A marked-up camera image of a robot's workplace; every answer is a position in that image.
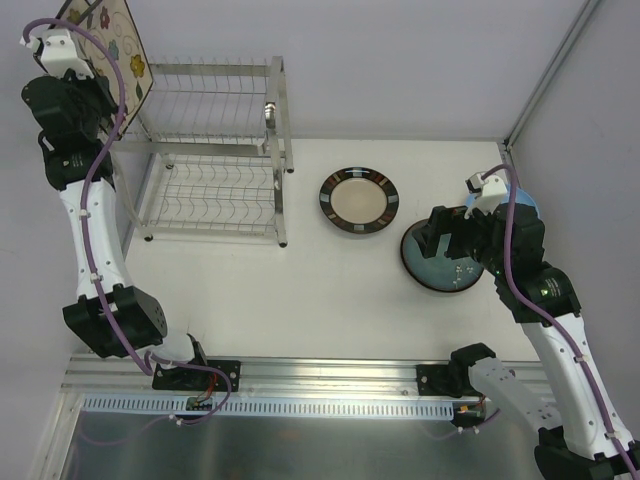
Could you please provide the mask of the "square floral plate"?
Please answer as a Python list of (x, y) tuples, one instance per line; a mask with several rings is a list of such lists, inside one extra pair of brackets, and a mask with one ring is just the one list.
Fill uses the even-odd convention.
[(148, 58), (127, 1), (102, 1), (81, 25), (78, 25), (108, 50), (118, 65), (125, 86), (125, 117), (122, 136), (138, 114), (154, 79)]
[(75, 25), (81, 25), (102, 4), (102, 0), (65, 0), (56, 14), (57, 19), (64, 19)]

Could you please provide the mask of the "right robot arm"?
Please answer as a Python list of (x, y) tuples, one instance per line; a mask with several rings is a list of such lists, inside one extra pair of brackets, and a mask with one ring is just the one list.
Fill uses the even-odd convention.
[(414, 232), (424, 258), (443, 236), (449, 259), (470, 258), (494, 277), (501, 302), (536, 351), (555, 402), (522, 385), (485, 344), (452, 352), (447, 365), (421, 367), (427, 389), (461, 398), (484, 395), (538, 439), (534, 458), (546, 479), (639, 476), (639, 442), (610, 401), (586, 339), (568, 276), (544, 259), (545, 226), (534, 207), (500, 205), (489, 214), (438, 206)]

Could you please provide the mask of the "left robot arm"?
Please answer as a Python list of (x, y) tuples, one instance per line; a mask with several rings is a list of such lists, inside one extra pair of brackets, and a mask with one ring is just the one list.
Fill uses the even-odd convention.
[(209, 380), (210, 366), (196, 339), (169, 328), (159, 302), (128, 274), (116, 222), (116, 187), (101, 131), (118, 107), (106, 77), (30, 81), (21, 98), (41, 131), (45, 174), (67, 212), (75, 248), (76, 301), (63, 308), (67, 327), (101, 358), (131, 357), (149, 370), (160, 359), (188, 389)]

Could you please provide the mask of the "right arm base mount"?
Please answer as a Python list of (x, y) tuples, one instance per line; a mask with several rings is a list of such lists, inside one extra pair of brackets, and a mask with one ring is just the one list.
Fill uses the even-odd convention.
[(415, 367), (419, 396), (454, 397), (449, 368), (444, 364), (418, 364)]

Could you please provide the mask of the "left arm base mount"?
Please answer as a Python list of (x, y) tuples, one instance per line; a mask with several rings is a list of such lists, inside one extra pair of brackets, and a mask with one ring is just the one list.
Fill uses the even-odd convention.
[[(223, 372), (231, 382), (231, 391), (238, 391), (242, 367), (239, 360), (209, 359), (207, 366)], [(210, 386), (213, 392), (227, 391), (227, 383), (221, 374), (210, 371), (157, 365), (152, 380), (152, 389), (157, 391), (207, 391)]]

